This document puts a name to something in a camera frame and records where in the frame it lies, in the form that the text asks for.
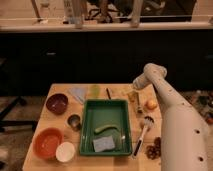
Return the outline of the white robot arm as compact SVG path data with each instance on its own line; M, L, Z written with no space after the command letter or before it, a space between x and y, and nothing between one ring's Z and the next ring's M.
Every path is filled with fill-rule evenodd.
M205 138L209 126L165 80L166 75L165 67L148 63L133 81L136 90L153 84L166 105L161 126L161 171L208 171Z

